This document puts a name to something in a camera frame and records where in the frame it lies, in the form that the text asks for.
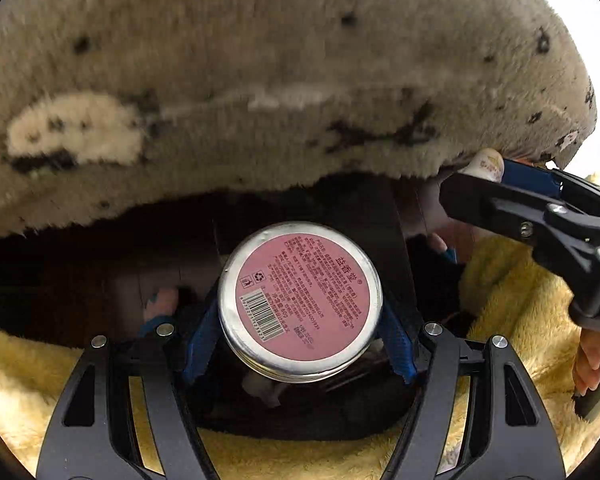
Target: yellow plush fabric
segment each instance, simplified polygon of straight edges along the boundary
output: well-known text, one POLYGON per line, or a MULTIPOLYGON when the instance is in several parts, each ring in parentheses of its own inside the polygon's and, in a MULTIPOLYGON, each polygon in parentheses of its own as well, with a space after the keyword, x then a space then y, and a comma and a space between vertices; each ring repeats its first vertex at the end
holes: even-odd
MULTIPOLYGON (((529 370, 558 434, 567 470, 600 436, 594 424, 573 412, 571 364, 578 329, 568 318, 571 293, 564 282, 536 266, 529 249, 503 238, 476 248, 461 283, 465 306, 482 310, 471 338, 505 335, 529 370)), ((31 342, 0 332, 0 435, 18 459, 35 472, 46 426, 79 350, 31 342)), ((132 386, 134 420, 145 465, 160 471, 141 391, 132 386)), ((460 388, 447 447, 460 441, 466 390, 460 388)), ((353 442, 279 442, 201 431, 223 480, 377 479, 395 447, 399 427, 353 442)))

